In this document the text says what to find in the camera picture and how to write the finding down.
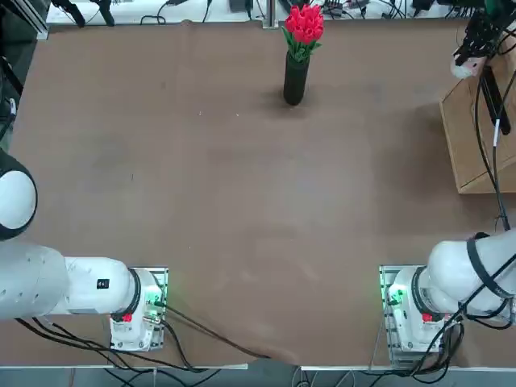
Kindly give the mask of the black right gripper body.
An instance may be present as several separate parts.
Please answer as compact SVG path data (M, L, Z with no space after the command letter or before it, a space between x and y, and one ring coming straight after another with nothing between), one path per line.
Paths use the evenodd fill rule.
M510 25L510 1L476 0L470 6L473 8L470 31L504 31Z

